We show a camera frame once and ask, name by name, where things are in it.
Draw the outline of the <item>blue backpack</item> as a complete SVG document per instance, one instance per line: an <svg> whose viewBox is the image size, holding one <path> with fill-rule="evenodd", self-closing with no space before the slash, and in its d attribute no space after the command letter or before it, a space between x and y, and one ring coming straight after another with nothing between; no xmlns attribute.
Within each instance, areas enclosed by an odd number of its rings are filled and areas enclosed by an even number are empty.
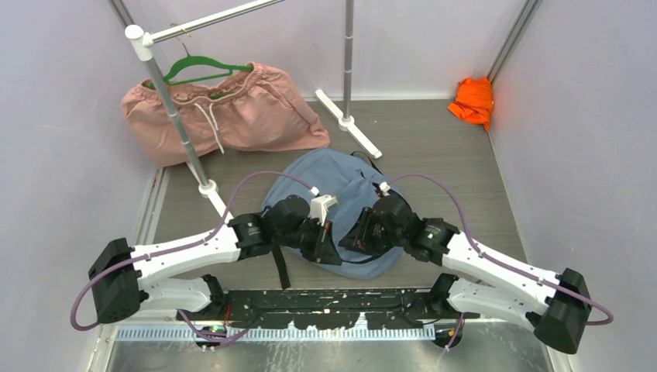
<svg viewBox="0 0 657 372"><path fill-rule="evenodd" d="M355 225L365 207L378 200L377 185L387 178L370 160L354 153L347 154L329 148L307 152L288 165L283 172L317 187L321 195L336 197L337 206L329 209L328 220L333 223L332 238L338 243ZM322 264L320 267L343 277L372 280L388 271L402 255L395 247L383 256L370 255L336 247L343 259L339 266Z"/></svg>

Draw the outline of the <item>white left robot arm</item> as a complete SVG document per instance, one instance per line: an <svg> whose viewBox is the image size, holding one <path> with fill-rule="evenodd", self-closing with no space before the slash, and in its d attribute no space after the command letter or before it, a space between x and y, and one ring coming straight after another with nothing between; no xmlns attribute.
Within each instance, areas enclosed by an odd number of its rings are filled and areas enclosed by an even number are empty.
<svg viewBox="0 0 657 372"><path fill-rule="evenodd" d="M97 321L121 322L140 311L184 310L218 319L226 300L218 279L178 275L212 264L229 264L272 254L282 288L289 288L282 247L312 263L342 264L332 239L329 209L338 201L320 195L306 201L292 195L262 212L238 215L211 230L170 242L130 246L126 239L107 244L88 276Z"/></svg>

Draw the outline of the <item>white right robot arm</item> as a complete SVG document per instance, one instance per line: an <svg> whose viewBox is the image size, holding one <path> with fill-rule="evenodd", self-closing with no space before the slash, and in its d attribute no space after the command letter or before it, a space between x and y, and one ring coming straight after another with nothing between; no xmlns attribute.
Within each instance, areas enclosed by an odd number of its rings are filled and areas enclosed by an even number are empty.
<svg viewBox="0 0 657 372"><path fill-rule="evenodd" d="M585 278L576 270L558 274L479 246L442 218L418 217L403 198L393 195L364 208L339 245L371 256L401 247L418 261L483 280L475 284L441 274L429 299L439 318L455 312L489 315L532 331L559 352L579 349L592 306Z"/></svg>

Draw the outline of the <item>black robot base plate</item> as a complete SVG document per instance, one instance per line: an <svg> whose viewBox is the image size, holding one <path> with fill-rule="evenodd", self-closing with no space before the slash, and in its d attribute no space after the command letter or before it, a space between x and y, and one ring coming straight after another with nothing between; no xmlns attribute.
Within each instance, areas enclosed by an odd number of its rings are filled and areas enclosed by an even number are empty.
<svg viewBox="0 0 657 372"><path fill-rule="evenodd" d="M191 321L226 321L236 328L258 326L306 330L353 329L364 317L368 330L418 329L459 313L421 289L235 290L198 312Z"/></svg>

